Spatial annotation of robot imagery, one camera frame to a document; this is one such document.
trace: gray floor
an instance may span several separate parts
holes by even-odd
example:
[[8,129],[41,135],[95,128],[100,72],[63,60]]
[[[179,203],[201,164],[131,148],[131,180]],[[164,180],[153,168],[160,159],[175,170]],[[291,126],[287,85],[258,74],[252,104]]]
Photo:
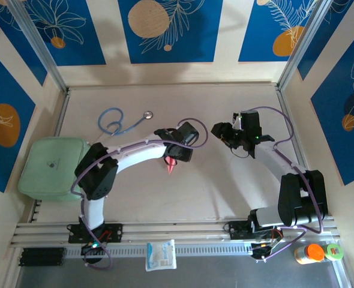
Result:
[[61,267],[22,268],[17,287],[339,287],[331,262],[300,265],[294,248],[258,264],[249,256],[178,257],[176,270],[152,272],[145,271],[145,258],[115,259],[111,271],[95,271],[80,259],[69,259]]

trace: yellow circle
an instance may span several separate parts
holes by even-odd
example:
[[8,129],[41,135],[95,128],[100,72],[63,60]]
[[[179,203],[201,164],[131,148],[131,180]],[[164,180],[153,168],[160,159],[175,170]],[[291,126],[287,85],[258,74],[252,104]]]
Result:
[[15,108],[9,104],[0,104],[0,117],[10,118],[9,125],[0,123],[0,146],[13,147],[20,135],[20,118]]
[[164,46],[164,50],[165,50],[166,52],[171,51],[171,49],[172,49],[171,45],[165,45],[165,46]]
[[154,0],[137,2],[128,14],[129,26],[142,38],[160,36],[169,27],[169,16],[161,4]]
[[270,0],[257,0],[257,4],[260,6],[266,5]]
[[3,6],[7,5],[5,0],[0,0],[0,4],[3,5]]
[[59,37],[53,37],[50,42],[57,49],[65,48],[65,41]]
[[304,27],[296,26],[281,33],[274,41],[273,53],[277,56],[290,56],[303,30]]
[[351,114],[347,114],[343,118],[343,128],[350,132],[354,128],[354,117]]

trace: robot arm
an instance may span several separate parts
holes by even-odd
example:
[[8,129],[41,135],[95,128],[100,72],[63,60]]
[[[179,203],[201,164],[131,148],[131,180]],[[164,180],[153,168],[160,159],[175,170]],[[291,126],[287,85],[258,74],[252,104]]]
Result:
[[270,135],[262,135],[257,111],[248,110],[233,114],[233,125],[217,123],[213,126],[212,134],[230,149],[241,146],[253,158],[264,164],[281,183],[278,205],[250,212],[248,217],[250,233],[271,230],[280,225],[292,227],[317,221],[316,210],[310,197],[301,197],[301,191],[307,192],[307,188],[298,172],[293,169],[293,165],[309,182],[322,218],[328,214],[322,174],[318,170],[307,171],[294,161],[287,158],[288,163],[281,157],[274,146],[274,139]]
[[[177,129],[159,129],[142,141],[172,140],[189,145],[198,136],[198,131],[189,122],[185,122]],[[155,158],[170,157],[189,162],[193,153],[192,149],[162,142],[143,146],[130,144],[126,146],[133,147],[126,149],[125,152],[118,154],[115,158],[106,158],[92,168],[79,182],[86,198],[82,213],[85,215],[86,223],[91,230],[104,224],[104,200],[113,187],[117,173],[135,164]],[[105,148],[101,143],[92,145],[76,168],[76,176],[79,176],[95,160],[117,150],[120,150],[120,148]]]

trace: mint green pouch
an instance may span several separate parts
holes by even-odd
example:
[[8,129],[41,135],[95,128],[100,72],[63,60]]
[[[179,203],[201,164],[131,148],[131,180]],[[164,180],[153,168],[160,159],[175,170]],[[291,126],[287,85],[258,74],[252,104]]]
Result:
[[19,191],[36,200],[68,201],[80,197],[70,193],[74,170],[89,150],[81,138],[50,137],[36,141],[19,181]]

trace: purple cable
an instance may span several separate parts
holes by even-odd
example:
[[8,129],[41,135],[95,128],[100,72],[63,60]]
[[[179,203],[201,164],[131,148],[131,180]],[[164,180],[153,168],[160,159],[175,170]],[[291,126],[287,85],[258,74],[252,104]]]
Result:
[[113,260],[112,260],[112,256],[110,255],[110,253],[108,252],[107,248],[105,245],[103,245],[100,240],[98,240],[98,238],[94,235],[94,233],[92,232],[92,230],[89,228],[89,225],[86,221],[86,218],[85,218],[85,209],[84,209],[84,202],[85,202],[85,195],[82,194],[82,193],[78,193],[78,192],[75,192],[75,187],[77,186],[77,184],[81,181],[81,179],[94,167],[96,166],[98,163],[100,163],[102,160],[104,160],[105,158],[108,158],[108,157],[111,157],[111,156],[114,156],[114,155],[117,155],[117,154],[120,154],[122,152],[125,152],[127,150],[131,150],[133,148],[139,148],[139,147],[144,147],[144,146],[147,146],[147,145],[150,145],[150,144],[153,144],[153,143],[170,143],[170,144],[176,144],[180,147],[184,147],[184,148],[189,148],[189,149],[197,149],[197,148],[201,148],[203,145],[205,145],[209,139],[209,132],[208,132],[208,129],[207,127],[205,126],[205,124],[196,119],[196,118],[185,118],[181,121],[178,122],[178,126],[180,126],[180,124],[186,120],[193,120],[193,121],[196,121],[198,122],[199,124],[202,125],[202,127],[204,128],[205,130],[205,140],[202,144],[200,145],[197,145],[197,146],[188,146],[188,145],[184,145],[184,144],[181,144],[181,143],[178,143],[176,141],[169,141],[169,140],[148,140],[148,141],[142,141],[142,142],[138,142],[138,143],[134,143],[134,144],[131,144],[129,146],[126,146],[126,147],[122,147],[119,151],[118,150],[114,150],[113,152],[109,153],[109,154],[106,154],[102,157],[100,157],[99,159],[95,160],[92,164],[90,164],[78,177],[77,179],[75,180],[75,182],[73,183],[73,185],[71,186],[70,188],[70,191],[72,194],[74,195],[78,195],[81,197],[81,219],[86,227],[86,229],[88,230],[89,234],[92,236],[92,238],[97,242],[97,244],[103,249],[103,251],[107,254],[108,258],[109,258],[109,265],[106,266],[106,267],[97,267],[95,265],[90,265],[88,263],[85,263],[85,265],[87,267],[90,267],[90,268],[93,268],[93,269],[96,269],[96,270],[108,270],[112,267],[113,265]]
[[[296,237],[294,240],[290,241],[288,244],[286,244],[284,247],[282,247],[281,249],[277,250],[276,252],[272,253],[271,255],[269,255],[268,257],[262,259],[262,260],[268,260],[269,258],[273,257],[274,255],[282,252],[283,250],[285,250],[286,248],[288,248],[289,246],[291,246],[294,242],[296,242],[298,239],[300,239],[301,237],[303,237],[307,230],[309,231],[312,231],[316,234],[321,234],[323,233],[323,223],[322,223],[322,216],[321,216],[321,212],[320,212],[320,209],[319,209],[319,206],[317,204],[317,201],[316,201],[316,198],[314,197],[314,193],[309,185],[309,182],[307,181],[307,179],[305,178],[305,175],[295,166],[293,165],[293,162],[288,159],[283,153],[281,153],[278,149],[277,149],[277,145],[278,144],[281,144],[281,143],[284,143],[284,142],[287,142],[287,141],[290,141],[293,136],[294,136],[294,132],[295,132],[295,129],[294,129],[294,126],[293,126],[293,123],[292,121],[290,120],[290,118],[288,116],[286,116],[282,111],[279,111],[278,109],[276,108],[273,108],[273,107],[269,107],[269,106],[259,106],[259,107],[255,107],[255,108],[252,108],[251,110],[258,110],[258,109],[269,109],[269,110],[273,110],[273,111],[276,111],[277,113],[279,113],[280,115],[282,115],[284,117],[284,119],[287,121],[287,123],[289,124],[290,126],[290,136],[289,138],[287,139],[284,139],[284,140],[280,140],[278,142],[276,142],[273,146],[273,149],[274,151],[285,161],[287,162],[289,165],[291,165],[293,167],[293,169],[298,173],[298,175],[301,177],[301,179],[303,180],[303,182],[305,183],[305,186],[307,187],[307,190],[308,190],[308,193],[309,193],[309,196],[310,196],[310,199],[311,199],[311,202],[314,206],[314,209],[316,210],[316,214],[317,214],[317,219],[319,221],[319,226],[320,226],[320,230],[317,231],[316,229],[314,228],[311,228],[311,227],[308,227],[306,225],[300,225],[299,227],[297,227],[297,229],[301,229],[303,230],[303,232],[298,236]],[[294,229],[292,227],[287,227],[287,226],[280,226],[281,229]]]

